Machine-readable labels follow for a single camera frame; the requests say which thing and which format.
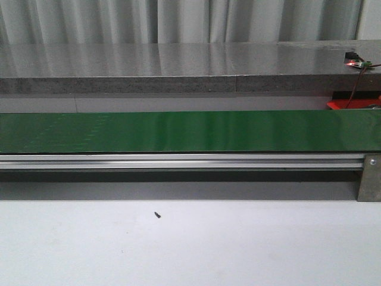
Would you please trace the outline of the green conveyor belt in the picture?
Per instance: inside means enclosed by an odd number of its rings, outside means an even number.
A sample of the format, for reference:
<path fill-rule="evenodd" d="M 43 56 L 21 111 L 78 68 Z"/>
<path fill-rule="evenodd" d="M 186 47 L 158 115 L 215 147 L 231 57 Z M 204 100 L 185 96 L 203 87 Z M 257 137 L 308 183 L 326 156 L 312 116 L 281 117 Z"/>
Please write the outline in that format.
<path fill-rule="evenodd" d="M 1 115 L 3 154 L 378 151 L 378 110 Z"/>

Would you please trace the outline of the red plastic tray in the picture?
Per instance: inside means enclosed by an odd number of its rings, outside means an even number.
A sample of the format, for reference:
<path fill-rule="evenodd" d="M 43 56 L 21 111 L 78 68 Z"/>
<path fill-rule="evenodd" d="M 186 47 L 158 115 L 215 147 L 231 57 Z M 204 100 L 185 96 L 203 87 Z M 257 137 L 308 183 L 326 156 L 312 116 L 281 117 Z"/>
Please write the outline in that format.
<path fill-rule="evenodd" d="M 380 109 L 380 96 L 377 98 L 333 99 L 326 104 L 332 110 Z"/>

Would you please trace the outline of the small sensor circuit board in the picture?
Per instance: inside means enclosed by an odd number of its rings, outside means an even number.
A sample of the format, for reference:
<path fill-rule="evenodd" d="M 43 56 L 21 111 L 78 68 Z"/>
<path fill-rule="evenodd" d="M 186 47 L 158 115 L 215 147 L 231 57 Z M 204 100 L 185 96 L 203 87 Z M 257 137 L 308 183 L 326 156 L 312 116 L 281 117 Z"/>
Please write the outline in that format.
<path fill-rule="evenodd" d="M 350 67 L 357 68 L 357 69 L 363 69 L 363 68 L 372 69 L 373 68 L 373 64 L 371 61 L 365 61 L 356 52 L 346 52 L 344 64 Z"/>

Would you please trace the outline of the white curtain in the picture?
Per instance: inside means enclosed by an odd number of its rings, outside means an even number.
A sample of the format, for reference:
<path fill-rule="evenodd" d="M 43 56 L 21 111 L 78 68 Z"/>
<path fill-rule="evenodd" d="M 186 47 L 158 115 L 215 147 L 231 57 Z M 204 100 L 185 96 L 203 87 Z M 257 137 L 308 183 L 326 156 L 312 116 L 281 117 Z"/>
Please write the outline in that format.
<path fill-rule="evenodd" d="M 1 2 L 2 44 L 379 38 L 379 1 Z"/>

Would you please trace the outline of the aluminium conveyor frame rail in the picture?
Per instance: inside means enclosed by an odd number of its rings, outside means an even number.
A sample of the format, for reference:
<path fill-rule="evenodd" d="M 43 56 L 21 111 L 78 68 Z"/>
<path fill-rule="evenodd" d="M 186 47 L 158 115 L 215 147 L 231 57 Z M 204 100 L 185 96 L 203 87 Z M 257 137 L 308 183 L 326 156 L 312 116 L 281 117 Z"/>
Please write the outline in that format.
<path fill-rule="evenodd" d="M 1 170 L 360 169 L 361 153 L 2 155 Z"/>

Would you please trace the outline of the steel conveyor support bracket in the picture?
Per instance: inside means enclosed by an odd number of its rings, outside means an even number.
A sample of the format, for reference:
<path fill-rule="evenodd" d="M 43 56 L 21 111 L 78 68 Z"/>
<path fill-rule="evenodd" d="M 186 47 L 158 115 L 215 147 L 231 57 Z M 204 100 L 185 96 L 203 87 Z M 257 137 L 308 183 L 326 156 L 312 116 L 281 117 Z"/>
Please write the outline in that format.
<path fill-rule="evenodd" d="M 357 201 L 381 201 L 380 154 L 365 156 Z"/>

